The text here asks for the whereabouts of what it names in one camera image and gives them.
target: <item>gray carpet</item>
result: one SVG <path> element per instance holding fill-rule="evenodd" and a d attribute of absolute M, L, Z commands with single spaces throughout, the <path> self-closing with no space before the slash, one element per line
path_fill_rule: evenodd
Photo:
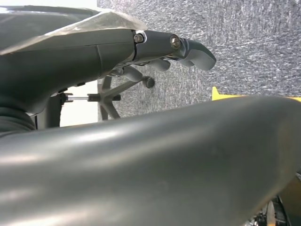
<path fill-rule="evenodd" d="M 299 0 L 98 0 L 146 22 L 149 30 L 198 40 L 217 59 L 203 72 L 173 64 L 152 76 L 152 89 L 137 85 L 116 103 L 121 117 L 191 105 L 225 94 L 301 97 Z M 122 82 L 117 79 L 115 83 Z"/>

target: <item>metal rod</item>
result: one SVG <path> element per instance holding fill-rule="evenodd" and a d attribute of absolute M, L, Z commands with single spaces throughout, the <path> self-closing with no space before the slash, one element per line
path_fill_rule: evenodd
<path fill-rule="evenodd" d="M 68 97 L 68 100 L 88 100 L 88 97 Z"/>

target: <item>lever handle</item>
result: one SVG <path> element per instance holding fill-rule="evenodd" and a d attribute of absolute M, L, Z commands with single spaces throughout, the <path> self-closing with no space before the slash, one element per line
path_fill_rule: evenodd
<path fill-rule="evenodd" d="M 148 63 L 148 65 L 152 66 L 159 72 L 165 72 L 170 67 L 170 63 L 169 61 L 161 59 L 150 61 Z"/>
<path fill-rule="evenodd" d="M 132 66 L 126 66 L 124 68 L 113 70 L 112 72 L 111 72 L 111 75 L 118 77 L 124 76 L 127 79 L 134 82 L 141 81 L 143 76 L 141 72 Z"/>
<path fill-rule="evenodd" d="M 180 61 L 185 66 L 196 66 L 201 70 L 212 69 L 217 62 L 217 59 L 205 46 L 193 40 L 180 38 L 180 48 L 172 54 L 176 60 Z"/>

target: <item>chair leg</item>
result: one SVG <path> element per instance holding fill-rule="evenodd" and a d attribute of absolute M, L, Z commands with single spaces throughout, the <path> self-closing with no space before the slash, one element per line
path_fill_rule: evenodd
<path fill-rule="evenodd" d="M 143 85 L 148 88 L 152 87 L 155 83 L 149 83 L 149 77 L 143 77 L 141 81 L 143 82 Z M 146 82 L 149 82 L 151 84 L 151 87 L 149 87 L 146 84 Z M 112 119 L 118 119 L 120 118 L 119 114 L 114 107 L 113 101 L 115 101 L 115 97 L 119 95 L 121 92 L 124 92 L 127 89 L 129 89 L 132 86 L 134 86 L 140 81 L 127 81 L 119 86 L 111 89 L 112 84 L 112 76 L 106 76 L 103 79 L 101 84 L 97 86 L 97 91 L 100 95 L 100 101 L 98 102 L 100 107 L 100 113 L 101 116 L 100 120 L 105 121 L 108 120 L 108 115 L 109 115 Z"/>

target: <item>adjustment lever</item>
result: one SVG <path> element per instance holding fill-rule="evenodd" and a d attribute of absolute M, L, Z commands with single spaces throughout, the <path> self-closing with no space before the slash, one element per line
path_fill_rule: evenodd
<path fill-rule="evenodd" d="M 134 82 L 141 81 L 143 77 L 143 75 L 141 72 L 132 66 L 115 69 L 112 71 L 109 75 L 114 77 L 124 76 L 127 79 Z"/>
<path fill-rule="evenodd" d="M 167 58 L 178 60 L 185 66 L 196 66 L 201 70 L 212 69 L 217 59 L 205 46 L 193 40 L 180 38 L 180 47 Z"/>

